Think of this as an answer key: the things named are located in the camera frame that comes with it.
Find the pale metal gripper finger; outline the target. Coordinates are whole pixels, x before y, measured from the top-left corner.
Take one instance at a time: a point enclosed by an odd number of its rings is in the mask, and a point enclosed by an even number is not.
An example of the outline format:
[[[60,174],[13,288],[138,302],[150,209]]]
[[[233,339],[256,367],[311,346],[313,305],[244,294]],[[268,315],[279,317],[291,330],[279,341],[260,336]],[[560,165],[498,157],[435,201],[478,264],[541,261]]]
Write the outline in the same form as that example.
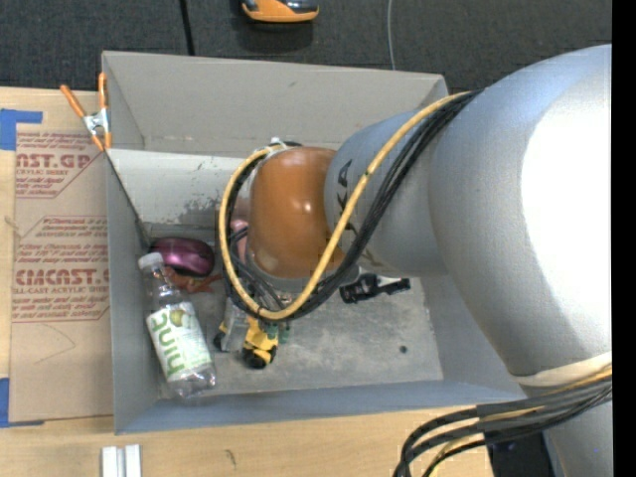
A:
[[[226,327],[224,350],[226,352],[240,351],[248,330],[247,315],[231,299],[226,302],[224,323]]]

